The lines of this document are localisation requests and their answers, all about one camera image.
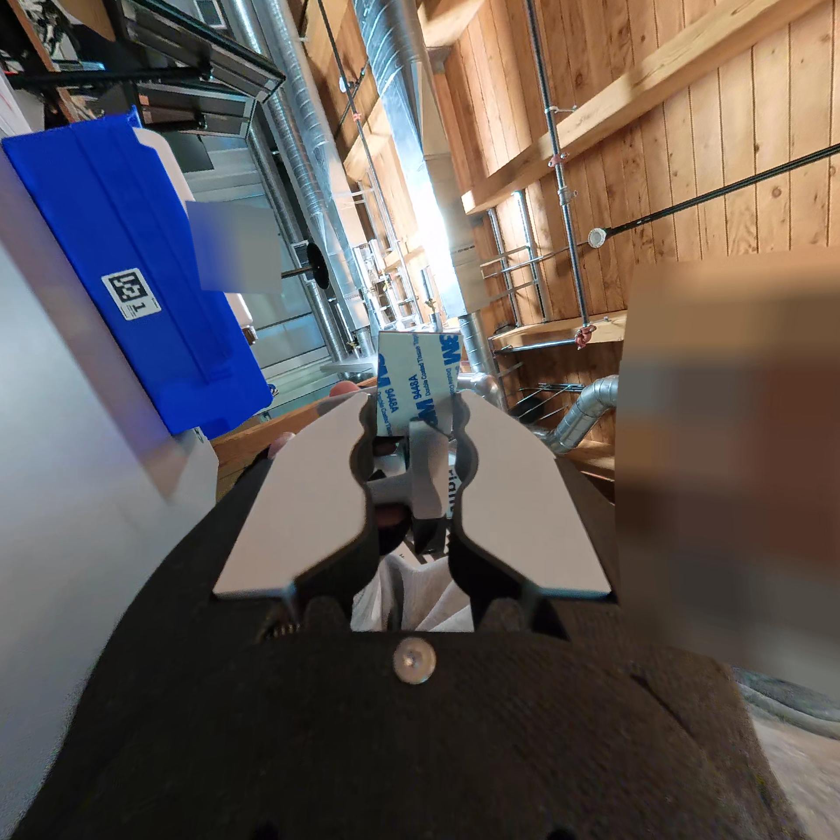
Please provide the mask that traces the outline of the person's right hand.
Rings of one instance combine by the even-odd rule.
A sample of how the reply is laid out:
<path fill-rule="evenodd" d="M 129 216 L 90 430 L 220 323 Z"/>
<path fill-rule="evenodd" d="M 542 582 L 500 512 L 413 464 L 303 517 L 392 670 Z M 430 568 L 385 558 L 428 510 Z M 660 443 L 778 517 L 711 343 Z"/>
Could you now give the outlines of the person's right hand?
<path fill-rule="evenodd" d="M 340 381 L 333 385 L 326 398 L 318 401 L 315 405 L 315 418 L 319 419 L 331 412 L 343 402 L 346 402 L 357 392 L 364 392 L 367 395 L 375 393 L 374 387 L 360 388 L 351 381 Z M 268 461 L 274 460 L 279 452 L 294 438 L 292 432 L 281 433 L 262 453 Z M 374 452 L 379 455 L 391 455 L 396 451 L 396 440 L 390 438 L 377 438 L 374 445 Z M 422 564 L 422 559 L 417 558 L 415 549 L 412 548 L 410 531 L 412 527 L 412 515 L 409 508 L 401 503 L 386 503 L 377 505 L 374 511 L 377 531 L 379 534 L 379 546 L 381 557 L 394 554 L 406 562 L 417 565 Z"/>

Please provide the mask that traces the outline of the thin metal conduit pipe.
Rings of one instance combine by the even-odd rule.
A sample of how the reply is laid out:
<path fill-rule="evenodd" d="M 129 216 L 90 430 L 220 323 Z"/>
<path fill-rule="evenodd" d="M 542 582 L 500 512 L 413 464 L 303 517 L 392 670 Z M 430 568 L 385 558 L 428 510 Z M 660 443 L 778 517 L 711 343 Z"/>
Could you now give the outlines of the thin metal conduit pipe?
<path fill-rule="evenodd" d="M 543 113 L 548 127 L 551 148 L 548 166 L 553 170 L 557 184 L 557 193 L 563 220 L 563 231 L 565 233 L 568 246 L 570 269 L 574 283 L 574 293 L 579 308 L 579 314 L 581 316 L 581 326 L 577 328 L 574 333 L 574 337 L 570 342 L 578 351 L 582 351 L 591 341 L 595 326 L 591 324 L 589 312 L 585 303 L 585 290 L 583 276 L 581 273 L 579 248 L 574 233 L 574 223 L 571 213 L 571 200 L 573 194 L 565 179 L 564 153 L 561 149 L 557 120 L 555 118 L 555 115 L 559 113 L 559 110 L 554 106 L 551 97 L 548 72 L 543 56 L 543 45 L 536 5 L 533 1 L 525 1 L 524 6 L 528 17 L 528 30 L 531 40 L 533 60 L 538 76 Z"/>

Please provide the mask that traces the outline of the white adhesive tape sheet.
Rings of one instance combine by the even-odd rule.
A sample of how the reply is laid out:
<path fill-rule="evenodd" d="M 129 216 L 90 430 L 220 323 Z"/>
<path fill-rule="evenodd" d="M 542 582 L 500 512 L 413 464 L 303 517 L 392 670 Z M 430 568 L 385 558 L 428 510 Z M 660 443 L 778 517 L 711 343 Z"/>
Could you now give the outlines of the white adhesive tape sheet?
<path fill-rule="evenodd" d="M 407 452 L 410 421 L 424 420 L 449 441 L 461 354 L 458 333 L 380 332 L 376 436 L 400 438 Z"/>

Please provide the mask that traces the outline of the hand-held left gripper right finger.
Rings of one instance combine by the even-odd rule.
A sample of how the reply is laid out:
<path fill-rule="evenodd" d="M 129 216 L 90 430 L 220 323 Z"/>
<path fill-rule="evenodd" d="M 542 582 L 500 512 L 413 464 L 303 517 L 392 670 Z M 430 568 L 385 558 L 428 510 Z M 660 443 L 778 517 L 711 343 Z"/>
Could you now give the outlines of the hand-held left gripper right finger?
<path fill-rule="evenodd" d="M 556 459 L 474 392 L 454 402 L 456 493 L 449 569 L 470 599 L 612 593 Z"/>

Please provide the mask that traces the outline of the bundle of silver pipes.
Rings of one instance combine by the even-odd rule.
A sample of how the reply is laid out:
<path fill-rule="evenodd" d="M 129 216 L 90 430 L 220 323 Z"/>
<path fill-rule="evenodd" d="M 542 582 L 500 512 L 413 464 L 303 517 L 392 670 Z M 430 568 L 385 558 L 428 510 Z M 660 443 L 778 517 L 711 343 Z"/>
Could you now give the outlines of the bundle of silver pipes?
<path fill-rule="evenodd" d="M 411 198 L 417 234 L 433 272 L 433 302 L 456 319 L 470 362 L 493 374 L 496 363 L 485 335 L 480 309 L 489 302 L 472 227 L 455 193 L 455 169 L 432 81 L 413 2 L 353 2 L 385 116 L 395 129 L 395 150 Z M 310 129 L 308 158 L 316 167 L 312 180 L 340 216 L 335 179 L 349 176 L 339 161 L 308 59 L 287 2 L 240 2 L 242 27 L 259 28 L 271 58 L 287 73 L 292 115 L 300 130 Z"/>

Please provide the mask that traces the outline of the black tie rod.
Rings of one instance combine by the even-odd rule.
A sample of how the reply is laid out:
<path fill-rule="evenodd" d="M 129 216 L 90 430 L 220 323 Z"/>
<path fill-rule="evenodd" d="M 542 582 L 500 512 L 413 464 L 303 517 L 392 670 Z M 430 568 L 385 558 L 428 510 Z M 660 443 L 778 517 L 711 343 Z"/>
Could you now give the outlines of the black tie rod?
<path fill-rule="evenodd" d="M 790 174 L 802 167 L 833 158 L 838 154 L 839 143 L 834 143 L 823 149 L 795 158 L 792 161 L 778 164 L 768 170 L 752 174 L 739 181 L 723 185 L 715 190 L 702 193 L 672 206 L 667 206 L 666 208 L 641 216 L 632 221 L 625 222 L 624 224 L 614 227 L 594 227 L 587 235 L 586 244 L 593 249 L 600 249 L 604 246 L 607 240 L 615 236 L 631 232 L 637 228 L 652 224 L 667 217 L 672 217 L 689 209 L 696 208 L 699 205 L 726 197 L 742 189 L 756 186 L 762 182 L 781 177 L 782 175 Z"/>

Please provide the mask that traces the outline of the wooden workbench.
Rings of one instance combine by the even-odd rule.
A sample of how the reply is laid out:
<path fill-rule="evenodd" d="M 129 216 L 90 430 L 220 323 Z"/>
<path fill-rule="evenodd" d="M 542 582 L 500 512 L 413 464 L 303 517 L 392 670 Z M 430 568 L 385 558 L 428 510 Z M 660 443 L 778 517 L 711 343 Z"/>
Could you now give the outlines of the wooden workbench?
<path fill-rule="evenodd" d="M 318 420 L 326 412 L 320 405 L 327 400 L 325 397 L 267 421 L 248 421 L 234 432 L 212 440 L 218 462 L 216 501 L 221 501 L 257 455 L 276 438 L 284 433 L 298 434 Z"/>

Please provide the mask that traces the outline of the wooden ceiling beam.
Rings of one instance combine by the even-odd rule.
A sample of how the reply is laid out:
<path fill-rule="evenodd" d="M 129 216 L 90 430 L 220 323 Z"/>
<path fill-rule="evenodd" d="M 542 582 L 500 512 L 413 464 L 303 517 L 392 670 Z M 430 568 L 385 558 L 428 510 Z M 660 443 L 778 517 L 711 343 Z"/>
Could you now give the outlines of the wooden ceiling beam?
<path fill-rule="evenodd" d="M 554 124 L 561 162 L 595 147 L 657 105 L 810 13 L 818 1 L 725 1 L 682 29 L 611 82 L 566 119 Z M 546 132 L 461 196 L 468 215 L 505 201 L 549 173 L 556 157 Z"/>

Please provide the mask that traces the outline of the white plastic case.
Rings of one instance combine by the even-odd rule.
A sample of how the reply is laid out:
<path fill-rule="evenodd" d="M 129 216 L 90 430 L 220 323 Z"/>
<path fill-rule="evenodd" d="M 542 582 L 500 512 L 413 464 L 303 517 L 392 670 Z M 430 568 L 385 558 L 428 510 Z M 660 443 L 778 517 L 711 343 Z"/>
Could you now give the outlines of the white plastic case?
<path fill-rule="evenodd" d="M 143 128 L 134 128 L 133 131 L 137 140 L 142 145 L 153 149 L 159 156 L 164 170 L 175 189 L 175 193 L 178 195 L 184 211 L 186 211 L 187 204 L 194 203 L 194 195 L 182 173 L 180 165 L 177 163 L 172 148 L 158 133 Z M 242 295 L 235 292 L 225 292 L 225 297 L 228 306 L 231 308 L 238 322 L 239 328 L 245 336 L 248 346 L 252 346 L 258 340 L 258 336 L 245 300 Z"/>

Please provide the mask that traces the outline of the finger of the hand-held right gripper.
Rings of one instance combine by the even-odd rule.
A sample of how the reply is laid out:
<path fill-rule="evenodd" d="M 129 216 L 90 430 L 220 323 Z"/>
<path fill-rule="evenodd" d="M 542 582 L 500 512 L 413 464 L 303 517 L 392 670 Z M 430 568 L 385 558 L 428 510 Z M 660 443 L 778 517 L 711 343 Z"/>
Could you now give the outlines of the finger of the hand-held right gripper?
<path fill-rule="evenodd" d="M 401 505 L 412 514 L 417 553 L 440 552 L 448 517 L 448 437 L 424 420 L 408 425 L 407 462 L 402 474 L 374 479 L 367 486 L 376 508 Z"/>

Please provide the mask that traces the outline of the person's right forearm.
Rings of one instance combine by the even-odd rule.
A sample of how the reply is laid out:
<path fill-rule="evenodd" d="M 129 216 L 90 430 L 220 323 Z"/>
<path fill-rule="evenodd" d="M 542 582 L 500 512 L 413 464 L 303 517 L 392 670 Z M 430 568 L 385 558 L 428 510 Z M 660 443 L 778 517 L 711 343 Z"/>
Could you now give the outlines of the person's right forearm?
<path fill-rule="evenodd" d="M 469 598 L 455 583 L 446 558 L 412 562 L 384 557 L 354 598 L 351 630 L 357 633 L 472 633 Z"/>

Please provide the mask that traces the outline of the black round lamp stand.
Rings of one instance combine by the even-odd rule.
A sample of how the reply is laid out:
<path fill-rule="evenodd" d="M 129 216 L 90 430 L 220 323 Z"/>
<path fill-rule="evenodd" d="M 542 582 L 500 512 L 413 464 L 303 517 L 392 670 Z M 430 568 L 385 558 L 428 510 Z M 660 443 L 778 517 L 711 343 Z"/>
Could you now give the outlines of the black round lamp stand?
<path fill-rule="evenodd" d="M 282 279 L 305 276 L 311 279 L 318 288 L 327 291 L 330 289 L 330 275 L 328 263 L 323 257 L 321 249 L 317 244 L 310 241 L 300 242 L 294 245 L 295 255 L 304 255 L 305 259 L 300 267 L 285 270 L 280 274 Z"/>

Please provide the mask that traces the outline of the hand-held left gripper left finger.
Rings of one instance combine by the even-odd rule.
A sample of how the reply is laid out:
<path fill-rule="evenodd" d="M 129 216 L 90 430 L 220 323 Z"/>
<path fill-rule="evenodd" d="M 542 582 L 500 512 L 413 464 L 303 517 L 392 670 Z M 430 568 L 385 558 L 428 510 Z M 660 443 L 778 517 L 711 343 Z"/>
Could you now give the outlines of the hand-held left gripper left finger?
<path fill-rule="evenodd" d="M 218 598 L 352 599 L 380 561 L 375 405 L 351 394 L 271 461 L 213 593 Z"/>

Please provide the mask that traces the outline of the blue bin with marker tag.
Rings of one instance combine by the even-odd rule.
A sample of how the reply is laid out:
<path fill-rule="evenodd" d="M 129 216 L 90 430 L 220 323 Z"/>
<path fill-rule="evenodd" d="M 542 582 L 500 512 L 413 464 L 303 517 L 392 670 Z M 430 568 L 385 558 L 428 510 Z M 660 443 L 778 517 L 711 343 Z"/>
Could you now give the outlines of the blue bin with marker tag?
<path fill-rule="evenodd" d="M 172 434 L 223 436 L 270 388 L 225 294 L 203 290 L 186 209 L 135 108 L 2 140 Z"/>

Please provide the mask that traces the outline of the black metal frame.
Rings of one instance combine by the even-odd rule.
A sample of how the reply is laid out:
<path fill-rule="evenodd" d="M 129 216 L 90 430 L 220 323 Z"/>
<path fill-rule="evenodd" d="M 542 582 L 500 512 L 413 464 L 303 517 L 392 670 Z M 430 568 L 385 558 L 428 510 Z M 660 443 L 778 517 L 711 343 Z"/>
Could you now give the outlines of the black metal frame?
<path fill-rule="evenodd" d="M 135 112 L 163 134 L 240 138 L 284 81 L 217 2 L 2 2 L 2 81 L 47 128 Z"/>

